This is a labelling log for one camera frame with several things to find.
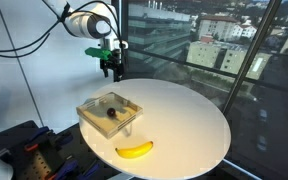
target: white wall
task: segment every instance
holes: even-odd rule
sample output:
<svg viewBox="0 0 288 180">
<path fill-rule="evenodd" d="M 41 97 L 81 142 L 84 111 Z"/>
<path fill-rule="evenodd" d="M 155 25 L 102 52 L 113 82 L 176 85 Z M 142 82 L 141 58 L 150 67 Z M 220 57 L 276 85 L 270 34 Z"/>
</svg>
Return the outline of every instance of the white wall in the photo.
<svg viewBox="0 0 288 180">
<path fill-rule="evenodd" d="M 69 2 L 77 8 L 88 1 Z M 15 47 L 34 41 L 56 21 L 42 0 L 0 0 L 0 8 Z M 97 44 L 98 40 L 70 36 L 59 24 L 37 52 L 20 58 L 44 125 L 55 132 L 78 123 L 76 106 L 113 82 L 112 73 L 104 78 L 98 59 L 84 54 Z M 0 17 L 0 49 L 11 48 Z M 0 131 L 30 119 L 41 126 L 19 64 L 0 58 Z"/>
<path fill-rule="evenodd" d="M 233 32 L 232 32 L 232 37 L 239 39 L 242 35 L 242 32 L 243 32 L 243 28 L 241 28 L 239 25 L 235 25 Z"/>
<path fill-rule="evenodd" d="M 249 26 L 243 30 L 243 33 L 241 36 L 252 38 L 255 35 L 255 33 L 256 33 L 256 29 L 252 26 Z"/>
</svg>

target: black cable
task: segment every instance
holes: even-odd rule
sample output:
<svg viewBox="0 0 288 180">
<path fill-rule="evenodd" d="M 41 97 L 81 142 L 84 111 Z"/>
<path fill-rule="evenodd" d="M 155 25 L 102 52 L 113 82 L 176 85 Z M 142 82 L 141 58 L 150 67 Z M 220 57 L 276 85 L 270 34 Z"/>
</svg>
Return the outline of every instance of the black cable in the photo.
<svg viewBox="0 0 288 180">
<path fill-rule="evenodd" d="M 48 36 L 50 34 L 47 34 L 46 37 L 44 38 L 44 40 L 42 41 L 42 43 L 40 45 L 38 45 L 34 50 L 32 50 L 31 52 L 28 52 L 26 54 L 22 54 L 22 55 L 16 55 L 16 56 L 7 56 L 7 55 L 1 55 L 0 54 L 0 57 L 3 57 L 3 58 L 21 58 L 21 57 L 24 57 L 24 56 L 28 56 L 32 53 L 34 53 L 35 51 L 37 51 L 43 44 L 44 42 L 47 40 Z"/>
<path fill-rule="evenodd" d="M 32 43 L 30 43 L 26 46 L 20 47 L 20 48 L 16 48 L 16 49 L 0 50 L 0 52 L 13 52 L 13 51 L 18 51 L 18 50 L 28 48 L 28 47 L 36 44 L 37 42 L 41 41 L 41 39 L 43 39 L 58 23 L 59 23 L 59 21 L 56 21 L 40 38 L 33 41 Z"/>
</svg>

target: rooftop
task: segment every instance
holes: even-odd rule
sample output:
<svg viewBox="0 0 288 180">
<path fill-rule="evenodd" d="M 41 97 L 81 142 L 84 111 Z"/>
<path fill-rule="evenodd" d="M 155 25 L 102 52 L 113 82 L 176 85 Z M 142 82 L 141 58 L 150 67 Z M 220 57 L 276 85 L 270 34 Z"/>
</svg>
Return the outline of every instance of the rooftop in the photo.
<svg viewBox="0 0 288 180">
<path fill-rule="evenodd" d="M 210 21 L 226 21 L 226 22 L 238 22 L 236 19 L 229 17 L 229 16 L 212 16 L 206 15 L 201 18 L 202 20 L 210 20 Z"/>
<path fill-rule="evenodd" d="M 248 47 L 240 45 L 240 44 L 226 43 L 226 42 L 220 42 L 220 41 L 214 41 L 213 43 L 195 41 L 195 42 L 192 42 L 192 44 L 213 46 L 213 47 L 217 47 L 217 48 L 225 48 L 225 49 L 228 49 L 228 50 L 245 51 L 245 52 L 248 49 Z"/>
</svg>

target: electrical wire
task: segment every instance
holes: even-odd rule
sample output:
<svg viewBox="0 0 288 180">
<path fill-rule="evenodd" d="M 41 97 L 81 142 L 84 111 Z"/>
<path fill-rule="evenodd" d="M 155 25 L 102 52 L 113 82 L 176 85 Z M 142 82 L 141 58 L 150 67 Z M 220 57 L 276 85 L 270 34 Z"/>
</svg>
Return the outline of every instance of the electrical wire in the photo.
<svg viewBox="0 0 288 180">
<path fill-rule="evenodd" d="M 37 51 L 44 43 L 45 41 L 47 40 L 47 38 L 49 37 L 49 33 L 46 35 L 46 37 L 44 38 L 44 40 L 42 41 L 42 43 L 40 45 L 38 45 L 34 50 L 32 50 L 31 52 L 28 52 L 26 54 L 22 54 L 22 55 L 17 55 L 17 56 L 7 56 L 7 55 L 2 55 L 0 54 L 0 57 L 3 57 L 3 58 L 21 58 L 21 57 L 24 57 L 24 56 L 28 56 L 32 53 L 34 53 L 35 51 Z"/>
<path fill-rule="evenodd" d="M 8 49 L 8 50 L 0 50 L 0 52 L 13 52 L 13 51 L 19 51 L 25 48 L 28 48 L 34 44 L 36 44 L 37 42 L 41 41 L 47 34 L 49 34 L 49 32 L 59 23 L 59 21 L 56 21 L 41 37 L 39 37 L 37 40 L 33 41 L 32 43 L 20 47 L 20 48 L 16 48 L 16 49 Z"/>
<path fill-rule="evenodd" d="M 111 23 L 106 21 L 105 19 L 102 18 L 101 15 L 99 14 L 96 14 L 96 13 L 93 13 L 93 12 L 89 12 L 89 11 L 84 11 L 84 10 L 81 10 L 83 9 L 84 7 L 90 5 L 90 4 L 94 4 L 94 3 L 100 3 L 100 4 L 103 4 L 106 6 L 106 8 L 110 11 L 110 13 L 112 14 L 112 16 L 114 17 L 114 20 L 115 20 L 115 23 L 116 23 L 116 26 L 117 26 L 117 32 L 115 31 L 115 29 L 112 27 Z M 91 1 L 91 2 L 88 2 L 88 3 L 85 3 L 84 5 L 80 6 L 79 8 L 77 8 L 76 10 L 74 10 L 73 12 L 69 13 L 67 17 L 71 16 L 72 14 L 74 13 L 78 13 L 78 12 L 87 12 L 87 13 L 92 13 L 94 15 L 96 15 L 97 17 L 101 18 L 102 20 L 104 20 L 111 28 L 111 30 L 115 33 L 115 35 L 117 36 L 118 40 L 119 40 L 119 43 L 120 43 L 120 48 L 121 48 L 121 57 L 124 58 L 124 49 L 123 49 L 123 44 L 122 44 L 122 38 L 121 38 L 121 32 L 120 32 L 120 28 L 119 28 L 119 23 L 118 23 L 118 19 L 116 18 L 114 12 L 111 10 L 111 8 L 106 4 L 104 3 L 103 1 Z M 20 57 L 24 57 L 24 56 L 28 56 L 32 53 L 34 53 L 35 51 L 37 51 L 44 43 L 45 41 L 48 39 L 49 37 L 49 32 L 58 24 L 60 23 L 59 20 L 57 20 L 40 38 L 38 38 L 37 40 L 33 41 L 32 43 L 28 44 L 28 45 L 25 45 L 23 47 L 20 47 L 20 48 L 15 48 L 15 49 L 7 49 L 7 50 L 0 50 L 0 53 L 5 53 L 5 52 L 15 52 L 15 51 L 19 51 L 19 50 L 23 50 L 23 49 L 26 49 L 32 45 L 35 45 L 36 43 L 38 43 L 39 41 L 41 41 L 44 37 L 44 40 L 42 41 L 42 43 L 36 47 L 34 50 L 32 50 L 31 52 L 28 52 L 26 54 L 22 54 L 22 55 L 17 55 L 17 56 L 8 56 L 8 55 L 2 55 L 0 54 L 0 57 L 4 57 L 4 58 L 20 58 Z"/>
</svg>

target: round white table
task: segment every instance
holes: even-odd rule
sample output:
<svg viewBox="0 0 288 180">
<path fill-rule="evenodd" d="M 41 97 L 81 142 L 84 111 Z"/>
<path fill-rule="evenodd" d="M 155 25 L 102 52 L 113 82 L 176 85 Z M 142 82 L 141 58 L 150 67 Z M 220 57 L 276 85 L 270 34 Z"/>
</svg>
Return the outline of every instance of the round white table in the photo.
<svg viewBox="0 0 288 180">
<path fill-rule="evenodd" d="M 143 108 L 143 114 L 106 139 L 80 118 L 89 147 L 113 168 L 144 179 L 189 179 L 217 166 L 226 155 L 231 133 L 220 110 L 199 93 L 174 83 L 131 79 L 112 83 L 91 98 L 114 92 Z M 115 148 L 153 141 L 153 148 L 135 159 L 124 159 Z"/>
</svg>

